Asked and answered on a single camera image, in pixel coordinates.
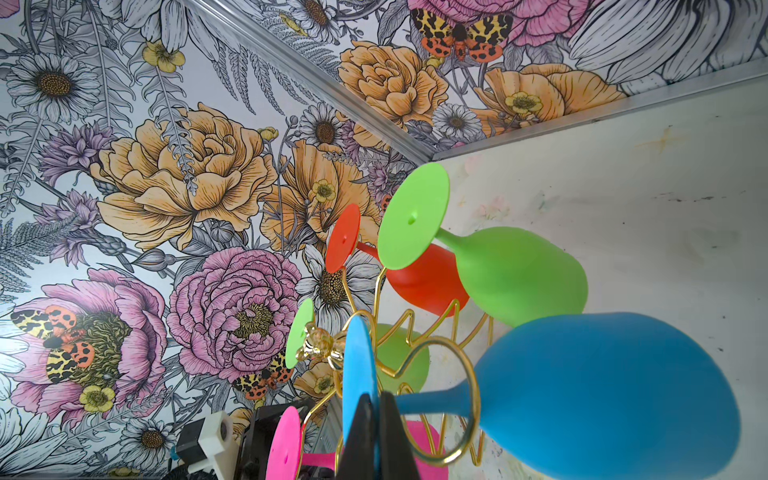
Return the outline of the blue wine glass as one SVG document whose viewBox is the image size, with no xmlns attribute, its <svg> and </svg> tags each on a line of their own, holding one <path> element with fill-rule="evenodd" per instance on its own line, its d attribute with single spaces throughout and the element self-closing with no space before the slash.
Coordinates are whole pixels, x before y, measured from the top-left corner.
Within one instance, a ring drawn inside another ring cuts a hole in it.
<svg viewBox="0 0 768 480">
<path fill-rule="evenodd" d="M 461 383 L 396 403 L 405 415 L 462 417 L 556 479 L 706 479 L 741 434 L 712 357 L 672 325 L 627 312 L 531 321 Z"/>
</svg>

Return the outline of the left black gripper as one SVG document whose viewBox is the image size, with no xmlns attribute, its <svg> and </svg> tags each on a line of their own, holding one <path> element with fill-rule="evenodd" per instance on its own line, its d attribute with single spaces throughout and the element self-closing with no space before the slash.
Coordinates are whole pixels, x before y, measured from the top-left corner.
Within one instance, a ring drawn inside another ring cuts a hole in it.
<svg viewBox="0 0 768 480">
<path fill-rule="evenodd" d="M 270 448 L 282 414 L 292 406 L 303 419 L 315 404 L 316 401 L 293 401 L 256 408 L 240 446 L 234 478 L 265 480 Z"/>
</svg>

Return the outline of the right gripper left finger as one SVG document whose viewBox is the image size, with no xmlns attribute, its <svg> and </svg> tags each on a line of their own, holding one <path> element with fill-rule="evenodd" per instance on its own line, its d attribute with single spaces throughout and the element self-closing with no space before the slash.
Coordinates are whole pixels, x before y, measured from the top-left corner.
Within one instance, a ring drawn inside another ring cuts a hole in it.
<svg viewBox="0 0 768 480">
<path fill-rule="evenodd" d="M 376 422 L 373 404 L 368 394 L 358 401 L 348 440 L 343 447 L 336 469 L 336 480 L 374 480 Z"/>
</svg>

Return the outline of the pink wine glass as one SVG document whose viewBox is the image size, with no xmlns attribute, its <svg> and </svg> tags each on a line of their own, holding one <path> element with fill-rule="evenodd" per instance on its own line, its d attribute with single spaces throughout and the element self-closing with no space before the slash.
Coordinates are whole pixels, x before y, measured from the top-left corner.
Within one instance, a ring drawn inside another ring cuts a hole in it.
<svg viewBox="0 0 768 480">
<path fill-rule="evenodd" d="M 437 446 L 438 432 L 422 421 L 408 421 L 408 430 L 417 446 L 423 450 L 432 449 L 430 440 Z M 282 414 L 276 428 L 266 465 L 265 479 L 298 479 L 301 467 L 326 468 L 335 473 L 335 454 L 310 454 L 303 452 L 304 427 L 296 407 L 288 407 Z M 447 480 L 448 467 L 431 466 L 416 460 L 421 479 Z"/>
</svg>

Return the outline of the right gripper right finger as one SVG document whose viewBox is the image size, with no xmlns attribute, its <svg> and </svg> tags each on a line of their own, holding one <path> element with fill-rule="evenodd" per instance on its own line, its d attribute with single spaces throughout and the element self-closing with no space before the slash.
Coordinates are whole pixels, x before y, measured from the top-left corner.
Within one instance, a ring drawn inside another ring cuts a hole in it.
<svg viewBox="0 0 768 480">
<path fill-rule="evenodd" d="M 397 408 L 395 397 L 387 391 L 379 400 L 379 478 L 383 480 L 420 480 L 420 475 Z"/>
</svg>

